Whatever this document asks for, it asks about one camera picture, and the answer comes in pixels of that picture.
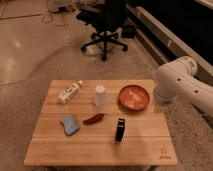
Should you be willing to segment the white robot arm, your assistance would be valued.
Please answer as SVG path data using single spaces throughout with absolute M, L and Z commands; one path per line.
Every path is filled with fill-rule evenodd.
M 161 65 L 156 70 L 155 101 L 167 105 L 179 95 L 213 117 L 213 86 L 197 80 L 197 70 L 196 61 L 188 56 Z

